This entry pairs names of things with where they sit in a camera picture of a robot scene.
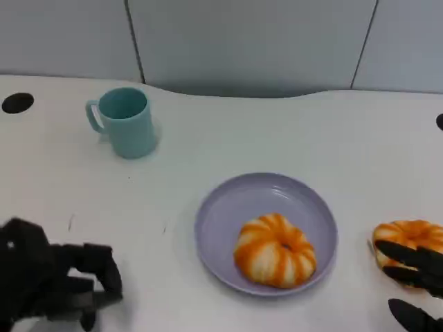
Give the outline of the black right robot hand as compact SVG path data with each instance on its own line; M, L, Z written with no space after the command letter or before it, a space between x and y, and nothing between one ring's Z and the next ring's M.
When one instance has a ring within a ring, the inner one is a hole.
M421 288L442 299L442 254L425 247L408 248L398 243L377 240L376 249L404 267L384 266L383 272L406 286ZM410 332L441 331L442 318L435 319L426 311L401 299L391 298L388 306L398 323Z

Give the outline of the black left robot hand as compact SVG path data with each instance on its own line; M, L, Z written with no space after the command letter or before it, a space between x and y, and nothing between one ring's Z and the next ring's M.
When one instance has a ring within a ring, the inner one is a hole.
M1 226L2 331L32 317L91 331L97 312L122 300L110 246L51 244L42 226L17 217Z

